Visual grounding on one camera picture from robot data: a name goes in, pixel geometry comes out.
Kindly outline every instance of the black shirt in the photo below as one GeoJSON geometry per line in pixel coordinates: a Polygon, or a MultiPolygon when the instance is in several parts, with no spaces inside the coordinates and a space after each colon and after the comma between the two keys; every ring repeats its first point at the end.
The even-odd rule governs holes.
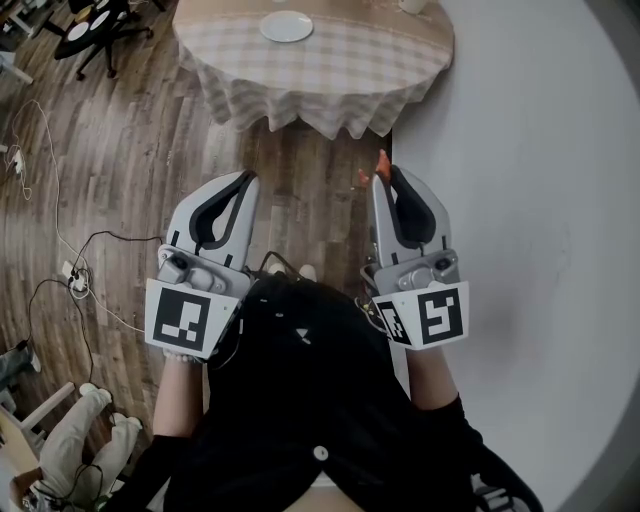
{"type": "Polygon", "coordinates": [[[386,337],[346,296],[260,280],[220,349],[193,438],[156,439],[107,510],[144,507],[171,475],[165,511],[281,512],[321,471],[366,511],[475,510],[465,445],[481,438],[460,402],[445,421],[419,411],[386,337]]]}

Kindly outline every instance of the orange object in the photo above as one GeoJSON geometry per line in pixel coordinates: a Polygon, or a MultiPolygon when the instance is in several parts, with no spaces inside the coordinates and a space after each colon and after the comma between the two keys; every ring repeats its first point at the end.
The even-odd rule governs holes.
{"type": "Polygon", "coordinates": [[[360,176],[360,183],[362,185],[368,185],[371,181],[371,178],[369,178],[369,176],[367,176],[367,174],[362,169],[358,169],[358,175],[360,176]]]}
{"type": "Polygon", "coordinates": [[[391,161],[387,156],[387,152],[384,149],[380,150],[380,158],[378,159],[378,167],[376,172],[382,176],[382,178],[389,183],[391,181],[391,161]]]}

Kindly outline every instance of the white wall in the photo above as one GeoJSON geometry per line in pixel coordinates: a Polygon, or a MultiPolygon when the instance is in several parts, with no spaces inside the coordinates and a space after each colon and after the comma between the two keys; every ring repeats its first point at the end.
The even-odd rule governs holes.
{"type": "Polygon", "coordinates": [[[472,323],[448,355],[470,419],[554,511],[620,430],[640,371],[640,105],[583,0],[442,3],[454,67],[403,114],[394,162],[451,215],[472,323]]]}

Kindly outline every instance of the black cable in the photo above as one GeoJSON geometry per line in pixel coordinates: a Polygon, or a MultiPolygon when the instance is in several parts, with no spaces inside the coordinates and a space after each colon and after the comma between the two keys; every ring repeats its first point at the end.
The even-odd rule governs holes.
{"type": "Polygon", "coordinates": [[[26,339],[26,342],[28,343],[33,340],[33,323],[31,320],[31,306],[33,304],[33,300],[36,298],[36,295],[38,294],[38,290],[40,290],[40,287],[45,283],[57,283],[59,285],[64,286],[67,289],[67,293],[69,293],[69,296],[71,297],[71,300],[73,301],[74,306],[78,310],[78,313],[80,313],[80,325],[82,327],[82,338],[84,339],[84,344],[86,345],[87,352],[89,353],[89,361],[91,362],[91,365],[89,367],[89,379],[87,380],[87,382],[91,382],[91,377],[93,376],[93,368],[94,368],[93,354],[91,353],[91,348],[89,347],[89,342],[87,341],[87,336],[85,333],[84,315],[82,313],[82,310],[80,309],[80,306],[78,306],[78,303],[76,302],[75,297],[71,293],[70,283],[65,283],[64,281],[60,281],[58,279],[43,279],[38,283],[38,286],[36,286],[36,289],[33,292],[31,299],[29,299],[29,307],[27,309],[27,319],[29,321],[29,337],[26,339]]]}
{"type": "Polygon", "coordinates": [[[113,238],[116,238],[118,240],[122,240],[123,242],[151,242],[152,240],[159,240],[160,243],[163,243],[162,238],[159,237],[159,236],[152,236],[152,237],[149,237],[149,238],[127,238],[127,237],[124,237],[124,236],[116,235],[113,231],[109,231],[109,230],[97,231],[96,233],[92,233],[91,234],[89,239],[82,246],[82,249],[80,249],[78,251],[78,257],[76,258],[76,261],[73,263],[72,272],[76,269],[76,267],[78,265],[78,261],[80,261],[80,257],[82,256],[82,253],[85,251],[85,249],[87,248],[87,246],[89,245],[91,240],[93,240],[93,237],[94,236],[98,236],[98,235],[110,235],[113,238]]]}
{"type": "Polygon", "coordinates": [[[71,293],[71,286],[67,286],[67,292],[69,292],[69,297],[71,297],[71,300],[73,301],[73,305],[78,310],[78,313],[80,313],[80,327],[82,328],[82,339],[84,340],[84,344],[87,347],[87,352],[89,353],[89,361],[91,363],[89,366],[89,378],[87,379],[87,382],[91,382],[91,377],[93,377],[94,363],[93,363],[93,354],[91,353],[91,347],[89,347],[89,342],[87,341],[87,335],[84,332],[84,315],[82,314],[82,310],[80,309],[80,306],[78,306],[78,303],[76,302],[76,298],[71,293]]]}
{"type": "Polygon", "coordinates": [[[58,284],[64,286],[65,288],[69,287],[69,283],[65,283],[63,281],[60,281],[59,279],[43,279],[42,281],[40,281],[38,283],[38,286],[36,286],[36,289],[33,292],[33,295],[29,299],[29,307],[27,308],[27,318],[29,320],[29,336],[27,337],[27,343],[29,343],[31,341],[31,339],[33,338],[33,327],[32,327],[32,324],[31,324],[31,305],[33,304],[33,299],[35,299],[36,295],[38,294],[38,290],[45,283],[58,283],[58,284]]]}
{"type": "Polygon", "coordinates": [[[98,471],[100,471],[100,486],[98,487],[98,495],[93,500],[93,502],[95,503],[98,500],[98,498],[100,497],[100,493],[102,491],[102,484],[104,483],[104,472],[102,471],[102,468],[100,466],[96,466],[95,464],[86,464],[84,466],[80,465],[80,466],[78,466],[76,468],[73,487],[71,488],[71,490],[65,496],[57,496],[55,494],[55,490],[52,489],[49,485],[47,485],[42,480],[40,480],[40,484],[44,485],[45,487],[47,487],[49,489],[49,491],[51,491],[51,493],[49,493],[48,491],[44,491],[44,490],[42,490],[40,488],[37,488],[37,491],[40,494],[42,494],[43,496],[45,496],[45,497],[47,497],[49,499],[66,502],[66,503],[70,504],[71,506],[73,506],[73,503],[71,503],[69,501],[69,498],[71,498],[71,495],[73,494],[73,491],[76,490],[76,487],[78,486],[78,482],[80,481],[80,477],[82,476],[82,473],[84,473],[88,468],[96,468],[98,471]]]}

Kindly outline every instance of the white plate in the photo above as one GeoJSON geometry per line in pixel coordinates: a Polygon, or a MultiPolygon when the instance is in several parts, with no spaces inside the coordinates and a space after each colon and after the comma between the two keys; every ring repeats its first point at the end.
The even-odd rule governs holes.
{"type": "Polygon", "coordinates": [[[272,12],[260,22],[260,32],[277,43],[293,43],[313,32],[313,21],[301,12],[272,12]]]}
{"type": "Polygon", "coordinates": [[[104,20],[106,20],[109,17],[110,12],[111,11],[104,11],[100,16],[98,16],[95,20],[93,20],[93,23],[91,24],[91,30],[95,30],[100,25],[102,25],[104,23],[104,20]]]}
{"type": "Polygon", "coordinates": [[[89,24],[86,21],[83,21],[82,23],[78,23],[75,27],[71,29],[71,32],[69,32],[67,39],[69,41],[75,41],[77,39],[80,39],[83,35],[87,33],[87,30],[89,30],[89,24]]]}

